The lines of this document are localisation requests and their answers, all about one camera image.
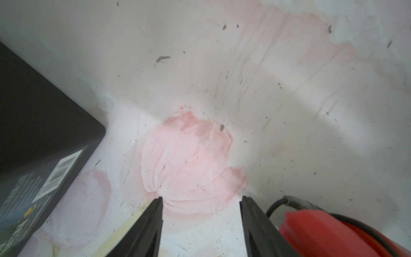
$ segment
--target pink stain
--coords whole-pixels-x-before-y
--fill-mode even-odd
[[[393,90],[411,95],[411,90],[402,82],[398,83],[394,74],[382,69],[380,61],[361,56],[350,43],[332,42],[328,30],[330,24],[321,19],[324,14],[303,12],[295,15],[275,5],[267,6],[260,0],[224,0],[218,3],[228,15],[242,23],[240,28],[244,30],[244,35],[256,37],[259,47],[265,49],[261,59],[258,59],[258,68],[263,62],[266,65],[273,65],[270,62],[283,63],[282,70],[277,71],[283,77],[281,84],[292,84],[287,81],[290,77],[303,83],[321,71],[323,66],[335,65],[342,78],[350,77],[361,64],[364,65],[362,69],[373,70],[378,80],[384,81]],[[330,82],[335,82],[337,75],[328,78]],[[354,81],[369,83],[369,77],[358,76]]]
[[[99,233],[112,194],[104,171],[81,172],[42,229],[58,247],[81,246]]]
[[[226,167],[233,143],[216,120],[198,119],[181,107],[149,133],[141,151],[146,192],[162,196],[164,207],[178,213],[213,213],[224,209],[247,185],[247,177]]]

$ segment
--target dirt speck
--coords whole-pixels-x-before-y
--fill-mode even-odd
[[[162,60],[164,60],[164,59],[170,59],[171,57],[170,56],[160,56],[158,59],[157,59],[157,61],[155,61],[156,63],[159,63],[159,62],[161,62]]]

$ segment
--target barcode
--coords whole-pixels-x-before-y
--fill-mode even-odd
[[[80,150],[76,153],[73,153],[63,159],[61,159],[51,174],[48,176],[46,182],[44,182],[43,186],[41,187],[40,191],[37,193],[36,197],[32,201],[34,203],[38,199],[42,198],[46,194],[50,193],[51,191],[55,190],[60,186],[60,183],[63,181],[64,177],[70,171],[71,167],[79,157],[83,150]]]

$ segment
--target red object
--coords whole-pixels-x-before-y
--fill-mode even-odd
[[[286,221],[279,231],[304,257],[391,256],[370,235],[355,226],[338,221],[324,211],[287,213]],[[411,252],[384,238],[401,257],[411,257]]]

